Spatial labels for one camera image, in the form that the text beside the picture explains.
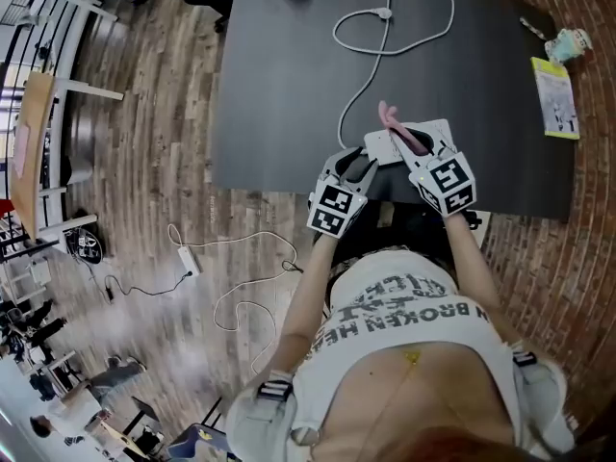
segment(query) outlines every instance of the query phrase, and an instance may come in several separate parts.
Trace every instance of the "book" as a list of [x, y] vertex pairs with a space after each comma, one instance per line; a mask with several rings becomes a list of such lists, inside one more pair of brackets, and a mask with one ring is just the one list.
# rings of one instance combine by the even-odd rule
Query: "book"
[[567, 69], [535, 57], [530, 60], [539, 91], [545, 134], [578, 140], [578, 115]]

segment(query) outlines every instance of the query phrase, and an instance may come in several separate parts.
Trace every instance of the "red brick wall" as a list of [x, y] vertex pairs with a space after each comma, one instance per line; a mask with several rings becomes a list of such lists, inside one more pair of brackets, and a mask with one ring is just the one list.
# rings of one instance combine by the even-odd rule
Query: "red brick wall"
[[616, 0], [526, 1], [594, 46], [570, 67], [581, 130], [571, 216], [494, 216], [483, 249], [507, 315], [564, 365], [583, 427], [616, 393]]

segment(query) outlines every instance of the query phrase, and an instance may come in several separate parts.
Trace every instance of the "wooden panel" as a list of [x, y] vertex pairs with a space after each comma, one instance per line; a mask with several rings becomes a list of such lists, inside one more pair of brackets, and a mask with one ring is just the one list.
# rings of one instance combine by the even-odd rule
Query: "wooden panel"
[[37, 205], [42, 145], [53, 97], [54, 78], [49, 74], [31, 72], [17, 124], [11, 167], [11, 201], [32, 239], [37, 237], [39, 231]]

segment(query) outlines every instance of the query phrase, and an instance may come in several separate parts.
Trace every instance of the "woman's left arm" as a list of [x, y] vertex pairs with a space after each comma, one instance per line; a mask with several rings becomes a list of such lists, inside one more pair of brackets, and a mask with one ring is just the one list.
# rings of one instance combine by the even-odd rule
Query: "woman's left arm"
[[289, 305], [278, 348], [250, 385], [266, 381], [271, 370], [292, 372], [310, 350], [321, 326], [327, 281], [337, 245], [337, 239], [322, 234], [313, 246], [308, 265]]

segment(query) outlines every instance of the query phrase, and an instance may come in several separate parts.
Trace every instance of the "small figurine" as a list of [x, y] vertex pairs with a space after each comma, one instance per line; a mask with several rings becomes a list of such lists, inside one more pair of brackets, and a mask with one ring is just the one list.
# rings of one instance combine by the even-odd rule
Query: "small figurine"
[[546, 41], [545, 47], [550, 62], [557, 65], [563, 65], [572, 58], [581, 57], [585, 50], [593, 49], [583, 29], [563, 29], [556, 39]]

